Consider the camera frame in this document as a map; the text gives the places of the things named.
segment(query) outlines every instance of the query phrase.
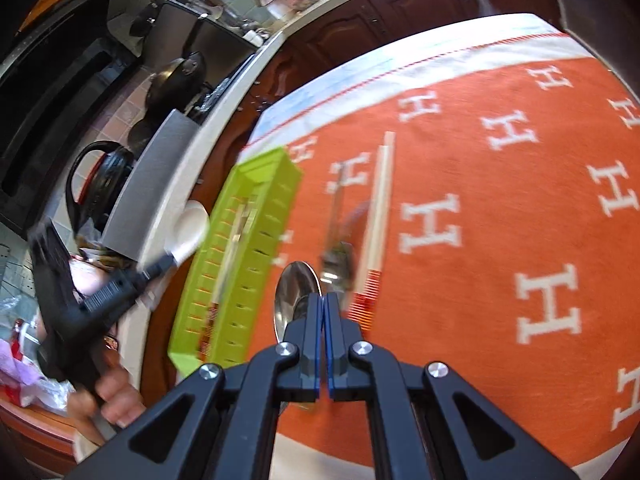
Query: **green container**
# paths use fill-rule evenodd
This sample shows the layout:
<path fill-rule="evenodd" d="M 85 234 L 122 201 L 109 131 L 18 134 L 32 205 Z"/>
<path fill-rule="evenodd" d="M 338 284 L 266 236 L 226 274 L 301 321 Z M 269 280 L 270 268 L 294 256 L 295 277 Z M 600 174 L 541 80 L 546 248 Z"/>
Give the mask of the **green container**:
<path fill-rule="evenodd" d="M 198 343 L 207 322 L 211 295 L 236 210 L 247 202 L 255 209 L 248 220 L 252 223 L 242 234 L 231 263 L 206 359 L 225 368 L 244 362 L 271 262 L 301 177 L 302 172 L 283 148 L 231 170 L 211 213 L 207 238 L 191 264 L 171 332 L 169 357 L 183 376 L 202 364 Z"/>

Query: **kitchen utensil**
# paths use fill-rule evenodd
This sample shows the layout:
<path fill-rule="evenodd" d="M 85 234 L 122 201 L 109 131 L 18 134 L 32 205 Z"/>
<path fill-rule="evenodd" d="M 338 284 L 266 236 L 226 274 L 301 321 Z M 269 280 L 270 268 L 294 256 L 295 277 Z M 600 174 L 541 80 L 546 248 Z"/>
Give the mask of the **kitchen utensil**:
<path fill-rule="evenodd" d="M 291 262 L 284 268 L 273 303 L 273 327 L 280 343 L 287 325 L 306 314 L 305 298 L 315 292 L 320 294 L 320 282 L 316 273 L 306 262 Z"/>
<path fill-rule="evenodd" d="M 356 274 L 353 300 L 347 312 L 347 318 L 358 322 L 365 334 L 371 329 L 372 311 L 380 290 L 393 176 L 394 137 L 395 133 L 387 132 L 384 145 L 378 148 L 362 254 Z"/>
<path fill-rule="evenodd" d="M 191 264 L 169 342 L 169 357 L 183 376 L 202 364 L 200 337 L 220 278 L 224 278 L 224 294 L 205 360 L 224 368 L 244 362 L 301 177 L 283 148 L 239 164 L 229 174 L 210 216 L 209 234 Z M 243 202 L 251 211 L 231 269 L 222 276 L 224 247 Z"/>
<path fill-rule="evenodd" d="M 174 59 L 152 79 L 146 93 L 146 114 L 166 117 L 176 108 L 184 110 L 204 83 L 207 67 L 199 52 Z"/>
<path fill-rule="evenodd" d="M 343 294 L 350 290 L 353 278 L 351 271 L 353 263 L 352 247 L 344 241 L 337 240 L 338 221 L 340 219 L 342 192 L 344 189 L 342 185 L 343 177 L 344 164 L 341 164 L 340 168 L 338 168 L 338 178 L 329 214 L 329 225 L 324 242 L 324 252 L 321 257 L 322 270 L 320 272 L 320 281 L 324 283 L 324 288 L 328 292 L 338 292 L 341 300 Z"/>
<path fill-rule="evenodd" d="M 193 42 L 206 17 L 206 14 L 201 14 L 191 27 L 182 46 L 182 57 L 172 60 L 152 76 L 151 86 L 146 92 L 145 116 L 133 125 L 127 136 L 128 144 L 138 157 L 171 110 L 185 111 L 194 97 L 202 92 L 207 63 L 201 53 L 193 51 Z"/>
<path fill-rule="evenodd" d="M 86 154 L 94 151 L 104 152 L 104 155 L 94 164 L 76 202 L 72 192 L 74 173 Z M 92 142 L 80 151 L 71 165 L 65 183 L 66 211 L 74 234 L 77 234 L 89 219 L 93 221 L 94 228 L 102 232 L 113 205 L 133 169 L 134 160 L 133 153 L 112 140 Z"/>
<path fill-rule="evenodd" d="M 211 293 L 211 301 L 209 304 L 209 310 L 207 312 L 207 322 L 204 329 L 202 330 L 202 335 L 200 336 L 198 357 L 201 361 L 204 361 L 207 354 L 209 353 L 209 342 L 211 340 L 213 327 L 218 315 L 218 309 L 220 307 L 222 295 L 225 290 L 226 280 L 229 275 L 229 270 L 231 270 L 231 267 L 233 265 L 236 251 L 238 250 L 238 244 L 242 236 L 242 230 L 244 229 L 244 226 L 246 225 L 246 221 L 248 219 L 248 213 L 249 208 L 246 206 L 246 203 L 240 203 L 238 205 L 238 209 L 236 210 L 236 218 L 234 219 L 233 226 L 231 227 L 231 236 L 226 243 L 225 253 L 222 256 L 220 273 L 218 274 L 216 285 L 214 286 L 213 292 Z"/>
<path fill-rule="evenodd" d="M 226 19 L 228 11 L 221 17 Z M 193 40 L 193 51 L 201 52 L 207 65 L 206 83 L 215 88 L 225 77 L 231 75 L 236 68 L 242 65 L 255 53 L 257 47 L 242 36 L 247 30 L 243 27 L 251 27 L 251 23 L 237 20 L 238 27 L 232 32 L 229 27 L 212 19 L 205 18 L 202 26 Z"/>
<path fill-rule="evenodd" d="M 153 0 L 142 9 L 131 23 L 129 35 L 134 38 L 143 38 L 150 33 L 165 1 Z"/>
<path fill-rule="evenodd" d="M 164 250 L 172 254 L 180 267 L 202 244 L 209 231 L 209 215 L 200 202 L 189 200 L 174 228 L 167 235 Z"/>

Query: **pot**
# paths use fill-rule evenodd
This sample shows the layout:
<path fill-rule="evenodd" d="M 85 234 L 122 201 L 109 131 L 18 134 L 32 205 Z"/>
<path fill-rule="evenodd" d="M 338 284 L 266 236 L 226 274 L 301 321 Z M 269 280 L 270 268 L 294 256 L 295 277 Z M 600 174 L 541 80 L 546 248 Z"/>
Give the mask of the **pot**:
<path fill-rule="evenodd" d="M 166 117 L 176 108 L 183 111 L 193 97 L 202 90 L 207 74 L 204 57 L 193 52 L 179 57 L 157 72 L 146 93 L 146 114 Z"/>
<path fill-rule="evenodd" d="M 71 187 L 74 173 L 86 154 L 94 151 L 104 152 L 104 155 L 90 171 L 76 202 Z M 98 140 L 82 149 L 71 165 L 65 185 L 66 211 L 74 234 L 78 234 L 89 219 L 96 230 L 103 231 L 134 161 L 133 153 L 113 140 Z"/>

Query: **kitchen counter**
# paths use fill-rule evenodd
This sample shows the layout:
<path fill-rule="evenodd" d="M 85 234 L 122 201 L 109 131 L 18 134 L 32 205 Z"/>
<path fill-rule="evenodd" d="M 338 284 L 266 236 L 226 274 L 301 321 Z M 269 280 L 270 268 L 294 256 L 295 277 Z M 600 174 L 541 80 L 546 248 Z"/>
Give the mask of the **kitchen counter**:
<path fill-rule="evenodd" d="M 162 253 L 166 234 L 171 230 L 175 220 L 184 208 L 184 204 L 196 184 L 209 153 L 216 145 L 216 141 L 228 120 L 235 113 L 240 101 L 254 84 L 260 72 L 267 66 L 289 36 L 347 1 L 349 0 L 320 0 L 297 14 L 260 48 L 244 71 L 234 79 L 196 134 L 175 171 L 174 177 L 158 207 L 153 227 L 146 236 L 138 262 L 139 267 L 148 264 Z M 165 286 L 166 283 L 158 285 L 151 297 L 145 299 L 146 304 L 153 305 L 157 303 Z M 136 386 L 140 385 L 142 356 L 149 317 L 150 309 L 141 302 L 123 320 L 118 333 L 122 344 L 123 364 L 131 373 L 133 384 Z"/>

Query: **person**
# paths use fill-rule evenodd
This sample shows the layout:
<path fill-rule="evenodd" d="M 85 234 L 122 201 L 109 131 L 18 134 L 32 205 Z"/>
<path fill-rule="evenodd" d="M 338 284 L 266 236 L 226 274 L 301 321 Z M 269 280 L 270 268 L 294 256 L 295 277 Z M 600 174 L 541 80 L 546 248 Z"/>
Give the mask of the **person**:
<path fill-rule="evenodd" d="M 104 359 L 109 369 L 95 384 L 95 391 L 105 403 L 100 408 L 102 416 L 111 424 L 124 428 L 136 420 L 144 411 L 142 395 L 130 384 L 129 372 L 120 364 L 120 357 L 115 350 L 105 350 Z M 92 416 L 98 412 L 98 404 L 94 396 L 87 390 L 79 390 L 68 396 L 66 411 L 74 421 L 78 433 L 96 446 L 101 446 L 104 439 L 92 423 Z M 84 459 L 90 446 L 78 445 L 76 460 Z"/>

